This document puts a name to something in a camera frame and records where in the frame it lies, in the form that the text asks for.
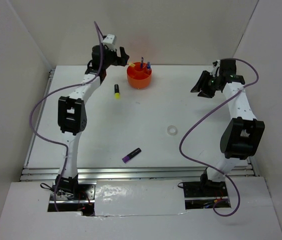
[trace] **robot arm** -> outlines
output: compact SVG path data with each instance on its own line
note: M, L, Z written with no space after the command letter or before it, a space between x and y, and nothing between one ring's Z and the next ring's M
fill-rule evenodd
M258 121L251 110L244 85L243 76L237 75L236 61L223 59L213 63L211 72L203 71L191 90L204 98L213 98L216 91L221 91L226 99L242 90L228 103L231 121L220 140L220 150L224 157L215 167L225 174L229 174L241 160L256 153L265 129L264 122ZM224 180L225 177L212 168L207 168L201 176L202 185L207 187L219 188Z
M88 64L82 86L76 88L69 96L61 96L58 100L57 123L63 133L63 143L68 146L68 155L63 174L61 176L62 166L55 183L61 178L58 189L67 193L76 194L78 187L79 140L88 123L85 104L93 92L102 84L107 75L106 69L110 65L126 66L129 59L123 47L120 47L121 57L117 56L115 42L115 35L108 34L103 37L103 61L98 77L93 82L85 84L95 78L100 67L101 51L100 46L96 45L92 48L92 66Z

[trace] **purple cable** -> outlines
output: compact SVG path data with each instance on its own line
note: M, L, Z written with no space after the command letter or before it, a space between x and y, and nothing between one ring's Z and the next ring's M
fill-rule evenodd
M254 71L254 73L255 73L255 75L256 75L256 80L255 80L254 82L252 82L252 83L249 83L249 84L247 84L247 85L244 85L244 86L243 86L244 89L247 88L247 87L249 87L249 86L252 86L252 85L256 84L256 83L259 81L259 74L258 74L257 70L256 70L250 63L248 63L247 61L244 61L244 60L238 59L238 58L225 58L225 59L223 59L223 60L236 60L236 61L245 63L246 65L248 65L248 66ZM219 172L219 173L221 173L222 175L224 175L227 179L229 179L229 181L233 184L234 189L235 189L236 194L237 194L237 205L236 205L235 209L234 209L232 212L228 213L228 214L221 214L221 213L218 213L218 212L216 211L216 205L219 204L219 203L221 203L221 202L227 201L227 199L223 199L223 200L217 201L216 203L213 204L213 211L214 211L217 215L219 215L219 216L221 216L221 217L229 217L229 216L232 216L233 214L235 214L235 213L238 211L238 209L239 209L239 207L240 207L241 198L240 198L240 193L239 193L239 190L238 190L236 184L233 182L233 180L232 180L228 175L226 175L226 174L225 174L223 171L221 171L220 169L217 169L216 167L214 167L214 166L212 166L212 165L210 165L210 164L208 164L208 163L205 163L205 162L202 162L202 161L199 161L199 160L195 160L195 159L193 159L193 158L191 158L191 157L185 155L184 152L182 151L182 144L184 143L184 141L186 140L187 136L192 132L193 129L195 129L200 123L202 123L202 122L203 122L207 117L209 117L211 114L213 114L214 112L216 112L217 110L219 110L221 107L223 107L224 105L226 105L226 104L227 104L228 102L230 102L231 100L235 99L241 92L242 92L242 90L239 90L235 95L233 95L232 97L230 97L229 99L227 99L226 101L224 101L223 103L221 103L219 106L217 106L216 108L214 108L212 111L208 112L203 118L201 118L196 124L194 124L194 125L186 132L186 134L183 136L183 138L182 138L182 140L181 140L181 142L180 142L180 145L179 145L179 151L180 151L180 153L181 153L181 155L182 155L183 157L185 157L186 159L188 159L188 160L190 160L190 161L193 161L193 162L195 162L195 163L202 164L202 165L204 165L204 166L207 166L208 168L212 168L212 169L216 170L217 172Z
M97 74L94 76L93 79L91 79L90 81L87 81L87 82L84 82L83 84L86 85L86 84L90 84L92 83L100 74L101 72L101 68L102 68L102 63L103 63L103 45L102 45L102 41L101 41L101 38L100 38L100 34L102 35L101 31L100 31L100 28L98 26L98 24L96 22L94 22L94 25L95 25L95 29L96 29L96 33L97 33L97 37L98 37L98 40L99 40L99 45L100 45L100 54L101 54L101 58L100 58L100 66L99 66L99 69L97 71ZM33 114L35 112L35 110L37 109L37 107L44 101L46 100L49 96L51 96L52 94L55 94L61 90L64 90L64 89L69 89L69 88L73 88L73 87L79 87L79 86L82 86L83 85L82 83L78 83L78 84L73 84L73 85L69 85L69 86L64 86L64 87L61 87L57 90L54 90L52 92L50 92L49 94L47 94L46 96L44 96L40 101L38 101L36 103L36 105L33 107L32 111L30 112L30 116L29 116L29 125L32 129L32 131L34 132L34 134L36 136L38 136L39 138L41 138L42 140L44 141L47 141L49 143L52 143L52 144L57 144L57 145L61 145L61 146L64 146L65 147L65 159L64 159L64 164L63 164L63 168L61 170L61 173L60 173L60 177L59 179L57 180L57 183L55 184L55 187L54 187L54 207L55 207L55 210L57 212L59 212L59 209L57 207L57 192L58 192L58 187L59 187L59 184L60 184L60 180L61 180L61 177L66 169L66 165L67 165L67 162L68 162L68 153L69 153L69 147L62 143L62 142L59 142L59 141L53 141L53 140L50 140L42 135L40 135L37 130L35 129L35 127L33 126L33 123L32 123L32 118L33 118Z

